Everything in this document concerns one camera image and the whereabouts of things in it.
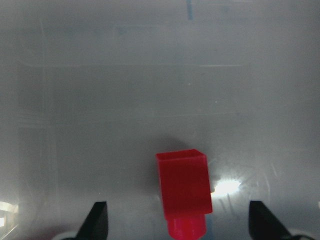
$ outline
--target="red block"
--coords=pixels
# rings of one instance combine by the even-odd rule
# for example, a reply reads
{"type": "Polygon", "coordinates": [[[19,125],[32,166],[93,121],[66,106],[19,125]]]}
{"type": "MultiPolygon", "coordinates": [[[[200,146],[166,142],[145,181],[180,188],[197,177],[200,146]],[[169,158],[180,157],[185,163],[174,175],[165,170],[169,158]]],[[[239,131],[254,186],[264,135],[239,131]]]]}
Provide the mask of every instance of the red block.
{"type": "Polygon", "coordinates": [[[156,155],[164,216],[176,240],[197,240],[212,213],[207,157],[196,149],[156,155]]]}

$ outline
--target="gray surface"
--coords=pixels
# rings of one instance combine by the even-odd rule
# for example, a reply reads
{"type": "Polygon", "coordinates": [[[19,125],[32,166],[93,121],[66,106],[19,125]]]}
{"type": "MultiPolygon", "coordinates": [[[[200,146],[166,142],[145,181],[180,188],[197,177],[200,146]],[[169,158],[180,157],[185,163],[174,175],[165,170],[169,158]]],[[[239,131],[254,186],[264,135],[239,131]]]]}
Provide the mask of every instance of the gray surface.
{"type": "Polygon", "coordinates": [[[170,239],[155,153],[208,157],[206,239],[243,240],[249,200],[320,239],[318,1],[0,3],[0,201],[18,240],[77,230],[170,239]]]}

